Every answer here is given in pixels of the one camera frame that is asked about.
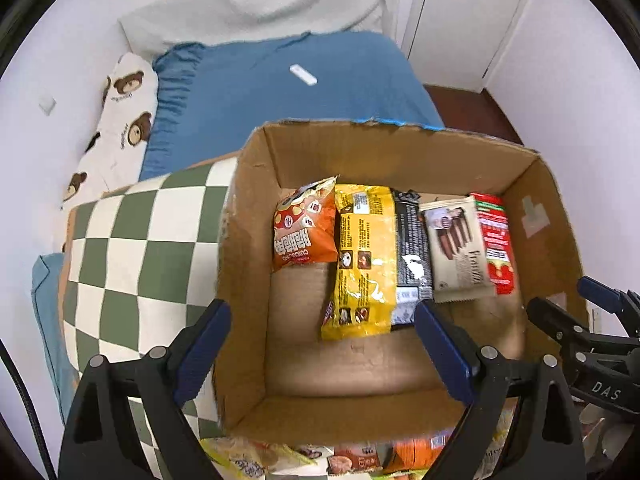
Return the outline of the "beige Franzzi wafer pack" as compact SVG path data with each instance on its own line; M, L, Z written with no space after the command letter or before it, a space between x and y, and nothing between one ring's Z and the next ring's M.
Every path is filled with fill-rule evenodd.
M474 198L423 204L420 213L430 248L435 301L495 297Z

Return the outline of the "red snack box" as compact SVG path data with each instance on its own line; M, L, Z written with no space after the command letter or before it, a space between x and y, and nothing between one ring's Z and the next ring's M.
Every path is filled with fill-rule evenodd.
M482 232L488 274L498 295L510 295L516 285L508 217L499 197L472 193Z

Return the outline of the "black cookie snack pack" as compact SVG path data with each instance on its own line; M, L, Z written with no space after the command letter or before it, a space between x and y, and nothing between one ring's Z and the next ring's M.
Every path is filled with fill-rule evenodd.
M420 195L392 188L396 218L396 307L392 326L414 323L416 304L433 300L433 277L428 239L420 213Z

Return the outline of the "yellow chocolate snack bag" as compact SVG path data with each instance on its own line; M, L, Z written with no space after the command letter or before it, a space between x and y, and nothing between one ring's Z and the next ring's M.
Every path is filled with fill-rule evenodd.
M325 341L387 334L396 307L396 218L389 188L335 187L340 219L334 289L320 328Z

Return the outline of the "white grey snack pack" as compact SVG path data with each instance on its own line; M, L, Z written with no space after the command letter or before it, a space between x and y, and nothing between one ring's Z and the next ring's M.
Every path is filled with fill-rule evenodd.
M515 408L516 401L513 399L508 399L506 403L503 404L496 428L491 436L491 441L480 462L480 466L478 466L474 474L474 480L487 479L494 473L504 445L506 444L506 437L511 429Z

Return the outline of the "yellow chicken snack bag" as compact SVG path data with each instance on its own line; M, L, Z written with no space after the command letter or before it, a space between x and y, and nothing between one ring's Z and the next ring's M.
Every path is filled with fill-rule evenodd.
M285 444L260 443L241 437L202 439L208 457L240 479L259 479L287 469L316 466L317 462Z

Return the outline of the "green white checkered cushion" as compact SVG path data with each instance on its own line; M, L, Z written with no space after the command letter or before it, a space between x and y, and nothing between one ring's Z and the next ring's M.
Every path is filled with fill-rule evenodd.
M70 214L58 318L77 382L168 346L216 296L220 218L233 157L108 192Z

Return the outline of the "light blue pillow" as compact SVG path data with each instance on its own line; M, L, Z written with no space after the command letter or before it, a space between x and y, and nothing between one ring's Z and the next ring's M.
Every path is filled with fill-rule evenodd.
M43 353L63 424L73 403L78 371L70 364L58 322L58 284L62 274L62 252L40 255L32 266L32 308L42 337Z

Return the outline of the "brown small snack packet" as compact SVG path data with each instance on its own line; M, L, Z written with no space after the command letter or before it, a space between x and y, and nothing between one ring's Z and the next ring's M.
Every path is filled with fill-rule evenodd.
M389 443L364 442L336 446L328 457L328 474L380 474L391 450Z

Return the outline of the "brown cardboard box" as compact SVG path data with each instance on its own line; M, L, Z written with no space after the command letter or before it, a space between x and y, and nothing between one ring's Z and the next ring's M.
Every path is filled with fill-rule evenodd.
M214 365L228 434L339 444L454 426L416 330L447 321L509 359L558 344L534 298L588 320L577 244L547 164L473 133L356 122L255 129L221 223L218 294L231 330Z

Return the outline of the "bear print pillow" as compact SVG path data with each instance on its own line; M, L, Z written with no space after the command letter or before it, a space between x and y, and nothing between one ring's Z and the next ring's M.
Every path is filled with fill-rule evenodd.
M68 182L62 209L93 202L137 182L157 110L158 77L139 55L124 54L107 76L102 112Z

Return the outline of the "orange red snack bag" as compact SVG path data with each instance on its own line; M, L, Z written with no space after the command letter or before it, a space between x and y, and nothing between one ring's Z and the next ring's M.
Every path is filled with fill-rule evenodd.
M336 180L306 184L277 204L272 218L273 270L337 260Z

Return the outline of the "blue bed sheet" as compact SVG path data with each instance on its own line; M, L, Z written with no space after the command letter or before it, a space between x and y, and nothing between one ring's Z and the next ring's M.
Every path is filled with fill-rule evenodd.
M307 86L292 75L293 64L318 84ZM239 151L266 122L444 125L405 55L378 32L305 32L218 46L190 42L168 50L153 68L157 110L143 180Z

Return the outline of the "white door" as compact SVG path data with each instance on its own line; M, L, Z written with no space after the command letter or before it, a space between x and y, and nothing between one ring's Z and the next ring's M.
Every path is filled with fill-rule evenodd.
M524 0L413 0L402 50L422 84L479 92Z

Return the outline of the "white remote control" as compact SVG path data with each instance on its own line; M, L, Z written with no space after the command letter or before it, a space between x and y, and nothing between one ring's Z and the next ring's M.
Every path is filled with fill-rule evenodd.
M299 64L293 64L288 69L292 75L303 81L307 86L315 86L318 84L318 79L312 73L309 73L308 70L305 70L303 66Z

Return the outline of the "white wall switch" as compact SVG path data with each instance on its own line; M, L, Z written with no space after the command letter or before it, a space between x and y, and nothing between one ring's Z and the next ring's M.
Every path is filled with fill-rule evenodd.
M42 94L38 99L38 106L43 114L50 116L56 105L55 98L48 94Z

